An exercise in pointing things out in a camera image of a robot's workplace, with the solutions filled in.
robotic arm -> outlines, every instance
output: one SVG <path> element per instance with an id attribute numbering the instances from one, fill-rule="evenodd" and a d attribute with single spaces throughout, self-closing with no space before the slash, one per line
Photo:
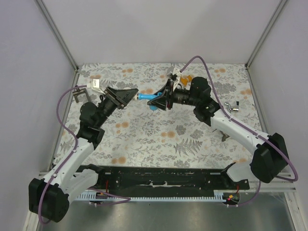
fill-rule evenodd
<path id="1" fill-rule="evenodd" d="M 39 213 L 41 209 L 43 217 L 59 222 L 67 213 L 70 203 L 86 189 L 100 181 L 101 174 L 99 173 L 103 172 L 102 167 L 89 165 L 77 177 L 74 177 L 74 173 L 101 142 L 104 135 L 104 130 L 101 129 L 103 123 L 115 109 L 123 109 L 134 98 L 148 99 L 147 104 L 152 110 L 171 109 L 174 103 L 194 106 L 193 112 L 198 120 L 227 133 L 253 154 L 251 162 L 232 163 L 221 172 L 226 185 L 253 178 L 269 183 L 287 165 L 286 161 L 266 142 L 235 123 L 231 114 L 226 116 L 220 105 L 210 97 L 211 87 L 207 79 L 195 77 L 190 89 L 186 90 L 177 88 L 179 75 L 175 73 L 171 75 L 171 78 L 174 80 L 168 79 L 166 85 L 154 95 L 137 94 L 138 89 L 115 90 L 107 87 L 104 95 L 100 96 L 101 102 L 98 106 L 93 103 L 83 104 L 80 109 L 77 148 L 73 150 L 74 153 L 71 156 L 66 154 L 43 179 L 31 181 L 29 210 Z M 249 129 L 258 135 L 267 137 L 288 157 L 281 135 L 275 133 L 269 136 L 254 128 L 249 127 Z"/>

floral tablecloth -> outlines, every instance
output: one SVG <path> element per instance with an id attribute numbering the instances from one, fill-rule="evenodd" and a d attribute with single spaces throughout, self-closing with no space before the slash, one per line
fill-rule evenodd
<path id="1" fill-rule="evenodd" d="M 167 81 L 166 70 L 171 64 L 85 64 L 80 70 L 78 85 L 100 80 L 101 87 L 138 88 L 142 93 L 154 93 Z M 181 68 L 184 64 L 175 64 Z M 209 70 L 221 101 L 240 111 L 233 113 L 248 125 L 260 129 L 259 119 L 249 87 L 246 70 L 241 64 L 209 64 Z M 207 78 L 202 64 L 191 64 L 184 75 Z M 88 90 L 91 100 L 98 103 L 99 95 Z M 79 109 L 87 101 L 80 95 L 72 101 L 66 125 L 77 132 Z M 133 101 L 124 110 L 116 110 L 103 124 L 102 142 L 83 164 L 135 167 L 224 168 L 234 161 L 246 161 L 251 154 L 238 142 L 199 122 L 193 107 L 174 104 L 172 110 L 151 111 L 146 101 Z M 66 131 L 55 156 L 58 163 L 69 151 L 73 138 Z"/>

gray floor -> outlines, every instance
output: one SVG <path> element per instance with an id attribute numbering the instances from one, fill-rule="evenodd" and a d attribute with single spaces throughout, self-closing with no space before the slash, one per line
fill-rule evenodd
<path id="1" fill-rule="evenodd" d="M 251 195 L 241 195 L 242 200 Z M 203 202 L 127 203 L 95 208 L 73 202 L 59 223 L 41 231 L 294 231 L 282 194 L 261 194 L 248 206 Z"/>

gray wall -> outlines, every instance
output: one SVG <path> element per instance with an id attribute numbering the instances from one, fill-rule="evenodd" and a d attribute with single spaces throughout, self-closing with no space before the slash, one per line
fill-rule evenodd
<path id="1" fill-rule="evenodd" d="M 33 0 L 0 6 L 0 225 L 22 229 L 28 184 L 51 160 L 73 69 Z"/>
<path id="2" fill-rule="evenodd" d="M 83 63 L 246 63 L 279 0 L 44 0 Z"/>
<path id="3" fill-rule="evenodd" d="M 251 66 L 271 133 L 285 138 L 308 215 L 308 1 L 291 0 Z"/>

yellow object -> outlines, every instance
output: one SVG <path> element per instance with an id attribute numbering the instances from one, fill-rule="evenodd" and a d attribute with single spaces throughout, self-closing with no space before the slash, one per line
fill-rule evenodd
<path id="1" fill-rule="evenodd" d="M 188 79 L 188 82 L 191 82 L 192 81 L 192 78 L 191 76 L 187 76 L 187 79 Z"/>
<path id="2" fill-rule="evenodd" d="M 187 78 L 180 78 L 181 83 L 186 87 L 187 83 L 188 83 L 188 79 Z"/>

